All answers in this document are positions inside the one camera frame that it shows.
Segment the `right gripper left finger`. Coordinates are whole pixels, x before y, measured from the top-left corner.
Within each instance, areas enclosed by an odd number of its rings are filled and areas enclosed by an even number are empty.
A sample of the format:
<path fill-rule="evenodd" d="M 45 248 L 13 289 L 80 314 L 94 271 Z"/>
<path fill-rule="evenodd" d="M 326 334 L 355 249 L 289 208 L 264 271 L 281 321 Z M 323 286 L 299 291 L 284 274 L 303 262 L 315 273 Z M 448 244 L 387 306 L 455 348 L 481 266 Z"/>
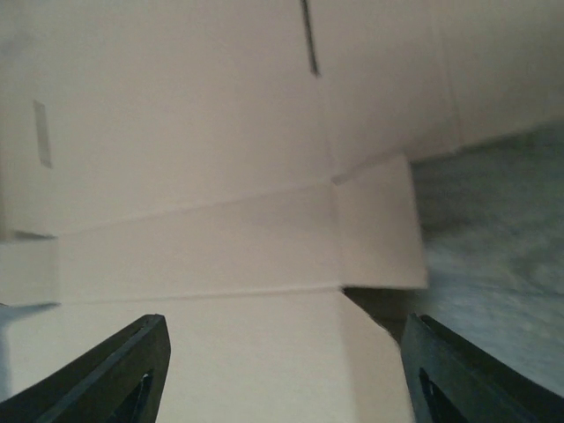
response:
<path fill-rule="evenodd" d="M 171 356 L 163 315 L 143 315 L 1 403 L 2 422 L 154 422 Z"/>

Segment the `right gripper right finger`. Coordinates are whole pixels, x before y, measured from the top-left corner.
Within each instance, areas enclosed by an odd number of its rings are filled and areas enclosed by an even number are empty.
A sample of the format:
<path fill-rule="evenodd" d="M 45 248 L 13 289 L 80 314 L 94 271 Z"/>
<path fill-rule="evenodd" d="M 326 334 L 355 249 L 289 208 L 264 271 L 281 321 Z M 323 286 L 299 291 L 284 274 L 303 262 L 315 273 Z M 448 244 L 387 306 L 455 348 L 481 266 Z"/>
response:
<path fill-rule="evenodd" d="M 408 315 L 400 349 L 417 422 L 563 421 L 563 397 L 428 315 Z"/>

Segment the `cardboard box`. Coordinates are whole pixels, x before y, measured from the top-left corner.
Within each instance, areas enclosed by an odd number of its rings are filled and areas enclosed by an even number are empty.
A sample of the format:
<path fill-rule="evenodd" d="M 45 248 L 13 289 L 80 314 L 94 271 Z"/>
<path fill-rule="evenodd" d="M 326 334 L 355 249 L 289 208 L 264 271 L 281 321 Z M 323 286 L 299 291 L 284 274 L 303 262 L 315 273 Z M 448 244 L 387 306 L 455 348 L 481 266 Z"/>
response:
<path fill-rule="evenodd" d="M 562 2 L 2 2 L 2 397 L 160 314 L 161 422 L 409 422 L 412 309 L 562 392 Z"/>

